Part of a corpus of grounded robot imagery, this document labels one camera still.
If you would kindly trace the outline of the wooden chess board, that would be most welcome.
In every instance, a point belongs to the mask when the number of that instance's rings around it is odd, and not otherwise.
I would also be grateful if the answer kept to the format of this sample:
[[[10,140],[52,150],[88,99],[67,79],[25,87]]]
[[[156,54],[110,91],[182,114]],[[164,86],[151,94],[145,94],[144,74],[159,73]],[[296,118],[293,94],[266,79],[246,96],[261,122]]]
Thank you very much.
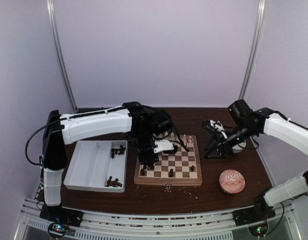
[[[193,143],[192,147],[187,147],[188,151],[182,146],[177,146],[175,154],[158,153],[159,161],[154,164],[154,168],[148,167],[145,170],[145,176],[140,175],[143,165],[137,163],[134,183],[151,186],[201,186],[203,180],[196,136]],[[192,165],[196,167],[195,172],[190,171]],[[169,177],[170,169],[174,170],[173,177]]]

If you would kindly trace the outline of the white plastic divided tray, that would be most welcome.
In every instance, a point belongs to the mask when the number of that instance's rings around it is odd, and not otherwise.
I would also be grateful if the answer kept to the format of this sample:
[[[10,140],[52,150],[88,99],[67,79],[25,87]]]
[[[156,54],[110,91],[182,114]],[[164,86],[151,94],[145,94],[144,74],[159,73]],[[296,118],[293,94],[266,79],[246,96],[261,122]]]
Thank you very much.
[[[124,155],[111,158],[111,149],[126,147]],[[63,184],[69,190],[123,193],[125,191],[128,143],[125,140],[80,140],[76,143]],[[105,187],[112,176],[123,187]]]

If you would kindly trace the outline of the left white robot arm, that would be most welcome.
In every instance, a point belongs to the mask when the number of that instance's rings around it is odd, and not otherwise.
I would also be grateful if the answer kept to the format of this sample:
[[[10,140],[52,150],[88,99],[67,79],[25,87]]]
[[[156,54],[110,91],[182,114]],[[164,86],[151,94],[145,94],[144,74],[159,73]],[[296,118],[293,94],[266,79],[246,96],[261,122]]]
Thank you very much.
[[[163,109],[126,102],[122,105],[77,114],[52,111],[43,136],[43,191],[46,213],[55,222],[66,217],[61,208],[61,188],[122,193],[111,186],[110,177],[125,180],[127,150],[136,148],[137,159],[153,166],[159,153],[176,147],[158,135],[172,128]]]

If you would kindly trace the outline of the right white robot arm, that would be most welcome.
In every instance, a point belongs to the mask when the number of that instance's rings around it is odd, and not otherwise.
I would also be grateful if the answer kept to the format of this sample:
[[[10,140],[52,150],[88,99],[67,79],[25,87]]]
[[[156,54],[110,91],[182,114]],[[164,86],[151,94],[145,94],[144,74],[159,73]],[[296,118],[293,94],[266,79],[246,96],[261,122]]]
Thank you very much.
[[[278,110],[263,107],[253,110],[244,99],[239,99],[227,108],[235,126],[226,127],[220,121],[203,120],[201,126],[212,136],[205,147],[205,159],[226,158],[234,153],[234,147],[243,149],[247,139],[266,135],[274,159],[295,156],[299,153],[308,158],[308,128],[292,121]],[[308,168],[300,168],[298,174],[274,186],[256,197],[250,209],[250,217],[260,221],[277,204],[308,196]]]

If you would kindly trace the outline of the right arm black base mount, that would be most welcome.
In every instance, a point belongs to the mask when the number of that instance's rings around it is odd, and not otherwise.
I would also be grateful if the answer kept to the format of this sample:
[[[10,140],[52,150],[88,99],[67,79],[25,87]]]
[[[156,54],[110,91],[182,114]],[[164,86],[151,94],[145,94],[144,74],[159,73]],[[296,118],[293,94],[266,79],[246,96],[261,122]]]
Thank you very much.
[[[276,216],[272,208],[265,213],[261,213],[257,212],[254,207],[235,210],[232,214],[237,227],[265,221]]]

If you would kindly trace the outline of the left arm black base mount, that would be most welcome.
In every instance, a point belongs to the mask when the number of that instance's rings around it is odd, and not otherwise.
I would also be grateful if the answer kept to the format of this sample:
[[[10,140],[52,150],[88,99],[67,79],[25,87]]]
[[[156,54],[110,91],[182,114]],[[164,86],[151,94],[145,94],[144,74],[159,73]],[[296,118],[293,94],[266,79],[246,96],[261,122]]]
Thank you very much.
[[[83,212],[66,209],[61,206],[43,206],[39,217],[50,222],[57,222],[70,227],[80,227],[83,219]]]

